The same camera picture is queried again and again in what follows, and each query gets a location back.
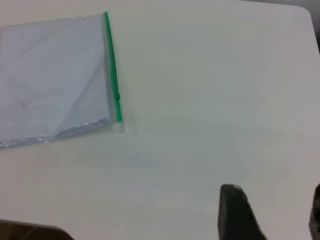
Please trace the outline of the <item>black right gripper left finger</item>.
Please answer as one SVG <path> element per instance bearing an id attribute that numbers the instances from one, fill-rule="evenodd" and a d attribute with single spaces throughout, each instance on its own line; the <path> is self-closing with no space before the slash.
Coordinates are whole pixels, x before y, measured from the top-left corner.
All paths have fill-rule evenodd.
<path id="1" fill-rule="evenodd" d="M 223 184 L 220 187 L 217 221 L 220 240 L 265 240 L 241 187 Z"/>

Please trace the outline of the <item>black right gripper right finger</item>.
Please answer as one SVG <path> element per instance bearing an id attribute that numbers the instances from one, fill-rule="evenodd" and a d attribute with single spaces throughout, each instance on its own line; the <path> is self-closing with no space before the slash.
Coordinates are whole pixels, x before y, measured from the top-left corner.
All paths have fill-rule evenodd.
<path id="1" fill-rule="evenodd" d="M 312 240 L 320 240 L 320 184 L 314 191 L 309 217 L 309 230 Z"/>

